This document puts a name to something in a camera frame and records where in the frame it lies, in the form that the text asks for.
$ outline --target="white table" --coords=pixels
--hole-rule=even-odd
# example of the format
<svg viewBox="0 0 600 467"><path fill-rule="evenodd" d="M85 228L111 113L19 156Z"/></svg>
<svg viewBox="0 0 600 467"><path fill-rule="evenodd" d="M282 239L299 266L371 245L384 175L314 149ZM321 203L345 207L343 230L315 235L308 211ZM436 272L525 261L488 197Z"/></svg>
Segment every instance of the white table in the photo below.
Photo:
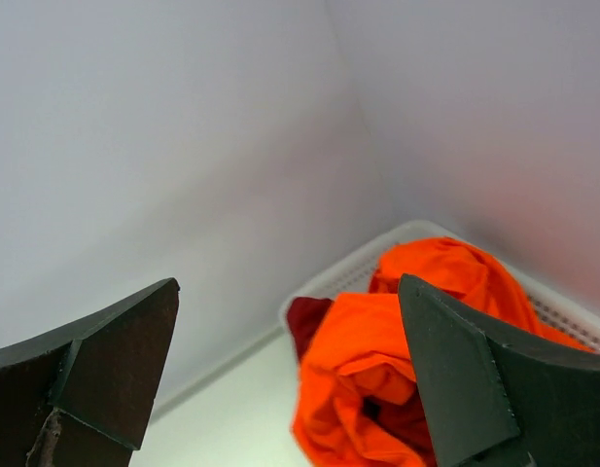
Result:
<svg viewBox="0 0 600 467"><path fill-rule="evenodd" d="M131 467L304 467L289 431L297 394L281 336L149 426Z"/></svg>

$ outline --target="white wall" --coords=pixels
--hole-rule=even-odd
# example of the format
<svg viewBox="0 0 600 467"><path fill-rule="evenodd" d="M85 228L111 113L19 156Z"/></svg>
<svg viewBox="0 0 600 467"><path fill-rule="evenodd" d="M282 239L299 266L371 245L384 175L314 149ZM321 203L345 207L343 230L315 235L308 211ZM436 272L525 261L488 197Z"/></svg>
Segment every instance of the white wall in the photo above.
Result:
<svg viewBox="0 0 600 467"><path fill-rule="evenodd" d="M0 346L165 277L160 397L392 226L321 0L0 2Z"/></svg>
<svg viewBox="0 0 600 467"><path fill-rule="evenodd" d="M600 312L600 0L329 0L400 218Z"/></svg>

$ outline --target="white surface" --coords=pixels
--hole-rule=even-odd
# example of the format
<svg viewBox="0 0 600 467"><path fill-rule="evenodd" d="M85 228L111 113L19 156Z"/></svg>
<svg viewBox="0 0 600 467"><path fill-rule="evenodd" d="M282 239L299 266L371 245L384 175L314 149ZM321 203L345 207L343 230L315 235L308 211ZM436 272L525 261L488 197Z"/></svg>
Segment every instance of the white surface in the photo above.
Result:
<svg viewBox="0 0 600 467"><path fill-rule="evenodd" d="M402 221L600 312L600 0L329 0Z"/></svg>
<svg viewBox="0 0 600 467"><path fill-rule="evenodd" d="M286 336L153 423L131 467L301 467L290 432L297 369Z"/></svg>
<svg viewBox="0 0 600 467"><path fill-rule="evenodd" d="M334 299L341 292L366 292L379 257L399 243L432 236L457 237L428 221L409 221L383 233L349 256L320 272L291 294L278 310L281 326L288 331L287 310L295 297ZM540 318L600 353L600 318L582 306L547 288L522 271L504 263L527 292Z"/></svg>
<svg viewBox="0 0 600 467"><path fill-rule="evenodd" d="M0 346L173 275L163 399L393 225L322 0L0 2Z"/></svg>

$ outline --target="orange fabric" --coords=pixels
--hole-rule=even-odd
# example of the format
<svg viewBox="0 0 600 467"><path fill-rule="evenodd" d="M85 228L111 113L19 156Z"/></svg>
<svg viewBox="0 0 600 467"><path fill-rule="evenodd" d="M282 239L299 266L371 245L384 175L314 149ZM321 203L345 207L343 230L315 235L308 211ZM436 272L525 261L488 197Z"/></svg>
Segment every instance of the orange fabric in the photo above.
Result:
<svg viewBox="0 0 600 467"><path fill-rule="evenodd" d="M451 238L395 246L381 257L368 294L335 300L300 362L293 433L315 465L435 465L396 295L405 273L525 331L585 349L543 325L487 253ZM365 398L381 406L379 424L363 415Z"/></svg>

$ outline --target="plastic basket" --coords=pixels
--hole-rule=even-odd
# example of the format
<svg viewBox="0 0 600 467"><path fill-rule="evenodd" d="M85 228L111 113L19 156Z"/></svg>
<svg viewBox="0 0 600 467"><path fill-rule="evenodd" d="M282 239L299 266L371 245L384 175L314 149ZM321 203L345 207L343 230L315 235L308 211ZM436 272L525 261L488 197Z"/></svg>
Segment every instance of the plastic basket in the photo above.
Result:
<svg viewBox="0 0 600 467"><path fill-rule="evenodd" d="M288 332L286 312L295 297L335 298L341 292L365 292L381 254L398 243L454 233L429 221L410 221L370 241L329 269L306 282L278 311ZM531 304L545 323L569 334L600 353L600 317L549 289L505 263L504 266L526 290Z"/></svg>

